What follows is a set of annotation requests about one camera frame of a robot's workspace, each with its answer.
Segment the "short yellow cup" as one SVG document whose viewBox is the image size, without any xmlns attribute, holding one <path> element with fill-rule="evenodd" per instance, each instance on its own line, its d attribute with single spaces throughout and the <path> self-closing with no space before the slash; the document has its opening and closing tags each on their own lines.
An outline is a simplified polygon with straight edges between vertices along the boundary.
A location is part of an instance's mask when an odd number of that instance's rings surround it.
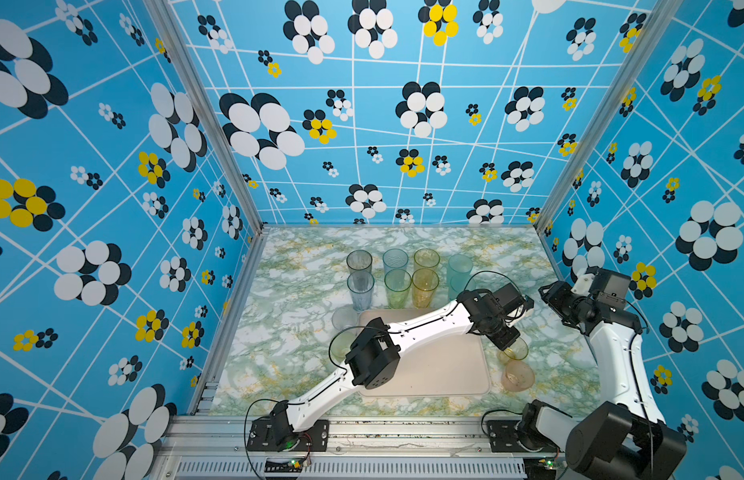
<svg viewBox="0 0 744 480">
<path fill-rule="evenodd" d="M 506 364 L 512 360 L 523 361 L 528 355 L 529 346 L 522 337 L 519 337 L 509 347 L 501 350 L 498 358 L 502 364 Z"/>
</svg>

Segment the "short pink textured cup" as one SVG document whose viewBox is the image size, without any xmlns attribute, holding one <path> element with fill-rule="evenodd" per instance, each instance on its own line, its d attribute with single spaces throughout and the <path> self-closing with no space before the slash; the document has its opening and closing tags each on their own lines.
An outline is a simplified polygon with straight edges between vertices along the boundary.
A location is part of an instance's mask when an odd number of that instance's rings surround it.
<svg viewBox="0 0 744 480">
<path fill-rule="evenodd" d="M 525 362 L 510 360 L 504 368 L 501 384 L 511 392 L 521 392 L 530 389 L 536 381 L 534 370 Z"/>
</svg>

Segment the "short green cup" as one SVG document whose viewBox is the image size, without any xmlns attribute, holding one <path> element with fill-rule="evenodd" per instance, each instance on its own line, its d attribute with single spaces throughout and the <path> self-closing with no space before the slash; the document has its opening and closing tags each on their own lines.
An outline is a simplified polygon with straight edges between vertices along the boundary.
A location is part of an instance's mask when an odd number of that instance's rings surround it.
<svg viewBox="0 0 744 480">
<path fill-rule="evenodd" d="M 330 356 L 336 364 L 342 365 L 345 362 L 345 357 L 351 350 L 351 344 L 355 338 L 355 330 L 348 330 L 339 333 L 333 339 L 330 346 Z"/>
</svg>

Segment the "short clear frosted cup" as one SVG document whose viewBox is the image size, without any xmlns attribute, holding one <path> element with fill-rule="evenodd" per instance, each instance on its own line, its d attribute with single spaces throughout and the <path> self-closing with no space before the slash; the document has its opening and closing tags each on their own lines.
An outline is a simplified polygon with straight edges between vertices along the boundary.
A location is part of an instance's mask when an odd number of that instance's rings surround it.
<svg viewBox="0 0 744 480">
<path fill-rule="evenodd" d="M 359 313 L 352 305 L 345 305 L 334 311 L 331 321 L 337 331 L 342 331 L 359 325 Z"/>
</svg>

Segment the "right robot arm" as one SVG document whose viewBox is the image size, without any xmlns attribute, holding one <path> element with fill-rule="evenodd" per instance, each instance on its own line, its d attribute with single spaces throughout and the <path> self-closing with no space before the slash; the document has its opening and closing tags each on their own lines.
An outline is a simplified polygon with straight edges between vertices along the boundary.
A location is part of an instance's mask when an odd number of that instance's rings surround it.
<svg viewBox="0 0 744 480">
<path fill-rule="evenodd" d="M 554 448 L 569 471 L 587 479 L 668 479 L 687 452 L 681 433 L 668 427 L 646 377 L 642 322 L 627 311 L 630 278 L 599 267 L 574 284 L 557 281 L 539 290 L 568 327 L 587 339 L 597 363 L 601 404 L 582 420 L 535 400 L 516 432 L 536 451 Z"/>
</svg>

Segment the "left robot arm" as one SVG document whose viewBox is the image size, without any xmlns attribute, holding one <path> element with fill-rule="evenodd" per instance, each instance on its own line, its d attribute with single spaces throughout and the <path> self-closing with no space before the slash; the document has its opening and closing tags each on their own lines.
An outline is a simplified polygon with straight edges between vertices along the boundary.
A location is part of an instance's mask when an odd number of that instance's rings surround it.
<svg viewBox="0 0 744 480">
<path fill-rule="evenodd" d="M 268 416 L 270 445 L 292 448 L 328 410 L 360 389 L 385 385 L 403 357 L 438 340 L 475 334 L 506 349 L 520 337 L 515 324 L 533 309 L 534 300 L 509 283 L 494 292 L 463 291 L 446 306 L 404 322 L 387 324 L 377 317 L 359 325 L 343 362 L 327 378 L 293 400 L 276 403 Z"/>
</svg>

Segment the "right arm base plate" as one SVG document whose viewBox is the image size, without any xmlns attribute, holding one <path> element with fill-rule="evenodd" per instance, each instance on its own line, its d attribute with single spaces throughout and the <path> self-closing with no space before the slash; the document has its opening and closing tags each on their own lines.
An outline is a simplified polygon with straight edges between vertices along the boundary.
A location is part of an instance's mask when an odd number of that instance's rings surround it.
<svg viewBox="0 0 744 480">
<path fill-rule="evenodd" d="M 555 454 L 558 447 L 550 440 L 518 429 L 519 420 L 487 420 L 484 424 L 493 453 Z"/>
</svg>

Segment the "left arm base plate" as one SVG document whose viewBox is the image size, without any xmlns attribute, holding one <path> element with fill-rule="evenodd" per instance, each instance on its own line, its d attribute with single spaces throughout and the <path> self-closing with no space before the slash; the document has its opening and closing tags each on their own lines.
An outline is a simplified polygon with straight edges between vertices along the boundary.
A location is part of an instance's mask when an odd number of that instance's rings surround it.
<svg viewBox="0 0 744 480">
<path fill-rule="evenodd" d="M 307 431 L 296 432 L 287 423 L 261 417 L 252 422 L 246 447 L 254 452 L 325 452 L 330 422 L 318 420 Z"/>
</svg>

